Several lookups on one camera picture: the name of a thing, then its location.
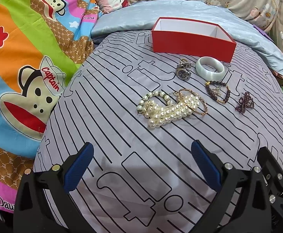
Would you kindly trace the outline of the pale green jade bangle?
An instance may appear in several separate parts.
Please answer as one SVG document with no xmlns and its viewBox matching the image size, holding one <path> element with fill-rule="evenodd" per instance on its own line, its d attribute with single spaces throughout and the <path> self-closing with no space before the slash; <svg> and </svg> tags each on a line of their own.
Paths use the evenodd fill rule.
<svg viewBox="0 0 283 233">
<path fill-rule="evenodd" d="M 200 57 L 195 65 L 198 75 L 206 81 L 221 81 L 226 72 L 224 65 L 213 57 Z"/>
</svg>

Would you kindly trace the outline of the light blue quilt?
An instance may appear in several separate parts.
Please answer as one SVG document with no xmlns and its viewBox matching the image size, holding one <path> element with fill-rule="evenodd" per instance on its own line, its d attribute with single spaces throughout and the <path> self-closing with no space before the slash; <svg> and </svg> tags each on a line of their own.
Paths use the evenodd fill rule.
<svg viewBox="0 0 283 233">
<path fill-rule="evenodd" d="M 230 10 L 200 1 L 142 1 L 102 15 L 91 30 L 99 39 L 117 31 L 150 30 L 159 17 L 197 19 L 220 25 L 234 40 L 251 47 L 265 64 L 283 75 L 283 52 L 254 26 L 236 17 Z"/>
</svg>

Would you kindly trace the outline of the grey striped cloth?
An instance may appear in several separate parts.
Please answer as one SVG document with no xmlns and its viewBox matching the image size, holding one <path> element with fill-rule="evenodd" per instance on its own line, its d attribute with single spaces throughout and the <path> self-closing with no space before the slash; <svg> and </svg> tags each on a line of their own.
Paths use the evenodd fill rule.
<svg viewBox="0 0 283 233">
<path fill-rule="evenodd" d="M 50 116 L 34 170 L 61 164 L 92 143 L 93 160 L 71 198 L 97 232 L 188 232 L 215 196 L 192 158 L 196 139 L 246 170 L 266 146 L 283 169 L 283 92 L 264 61 L 238 43 L 224 65 L 231 95 L 219 104 L 195 70 L 187 81 L 175 75 L 181 59 L 153 52 L 149 30 L 112 33 L 76 72 Z M 173 96 L 181 88 L 198 93 L 208 113 L 150 129 L 137 113 L 142 97 L 156 90 Z M 246 91 L 254 108 L 242 114 L 235 108 Z"/>
</svg>

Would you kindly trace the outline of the silver wrist watch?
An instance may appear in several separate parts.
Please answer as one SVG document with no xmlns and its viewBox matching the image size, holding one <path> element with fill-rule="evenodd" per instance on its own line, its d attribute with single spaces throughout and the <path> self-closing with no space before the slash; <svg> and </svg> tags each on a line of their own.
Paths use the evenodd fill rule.
<svg viewBox="0 0 283 233">
<path fill-rule="evenodd" d="M 191 76 L 190 68 L 191 62 L 188 62 L 186 59 L 182 58 L 180 63 L 177 65 L 176 76 L 183 81 L 189 80 Z"/>
</svg>

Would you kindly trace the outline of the gold bangle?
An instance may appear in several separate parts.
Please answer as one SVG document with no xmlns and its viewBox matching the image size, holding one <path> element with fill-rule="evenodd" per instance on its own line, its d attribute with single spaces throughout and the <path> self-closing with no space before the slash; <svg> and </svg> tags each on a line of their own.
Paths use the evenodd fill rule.
<svg viewBox="0 0 283 233">
<path fill-rule="evenodd" d="M 193 90 L 181 88 L 173 92 L 176 97 L 176 102 L 186 109 L 185 112 L 204 116 L 208 113 L 208 106 L 204 99 Z"/>
</svg>

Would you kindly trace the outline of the purple cloth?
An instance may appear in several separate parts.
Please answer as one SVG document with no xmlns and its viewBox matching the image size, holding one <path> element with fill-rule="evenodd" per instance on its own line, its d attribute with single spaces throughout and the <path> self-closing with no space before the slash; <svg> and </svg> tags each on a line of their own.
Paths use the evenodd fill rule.
<svg viewBox="0 0 283 233">
<path fill-rule="evenodd" d="M 262 30 L 261 28 L 259 28 L 258 26 L 256 25 L 253 25 L 253 27 L 261 34 L 263 35 L 264 37 L 268 38 L 268 39 L 271 39 L 271 37 L 264 31 Z"/>
</svg>

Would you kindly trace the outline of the purple crystal bow brooch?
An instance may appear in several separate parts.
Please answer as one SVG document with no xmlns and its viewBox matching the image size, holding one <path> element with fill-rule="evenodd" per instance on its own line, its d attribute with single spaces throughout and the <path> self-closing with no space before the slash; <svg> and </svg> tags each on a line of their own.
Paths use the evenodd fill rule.
<svg viewBox="0 0 283 233">
<path fill-rule="evenodd" d="M 235 108 L 239 113 L 244 114 L 247 109 L 254 108 L 254 99 L 251 94 L 246 91 L 242 97 L 239 98 L 238 106 Z"/>
</svg>

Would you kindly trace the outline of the red jewelry box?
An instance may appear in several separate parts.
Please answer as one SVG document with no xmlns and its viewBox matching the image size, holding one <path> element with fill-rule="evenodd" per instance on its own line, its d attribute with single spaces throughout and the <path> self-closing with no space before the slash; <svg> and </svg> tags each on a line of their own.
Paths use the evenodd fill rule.
<svg viewBox="0 0 283 233">
<path fill-rule="evenodd" d="M 229 63 L 236 47 L 220 25 L 195 19 L 160 17 L 151 34 L 156 53 L 209 56 Z"/>
</svg>

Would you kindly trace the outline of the colourful monkey cartoon bedsheet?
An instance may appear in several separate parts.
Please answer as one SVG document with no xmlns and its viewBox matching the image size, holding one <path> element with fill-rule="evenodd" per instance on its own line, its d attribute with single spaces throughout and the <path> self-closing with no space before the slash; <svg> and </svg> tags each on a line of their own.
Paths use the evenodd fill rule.
<svg viewBox="0 0 283 233">
<path fill-rule="evenodd" d="M 99 16 L 95 0 L 0 0 L 1 211 L 14 211 L 50 113 L 93 51 Z"/>
</svg>

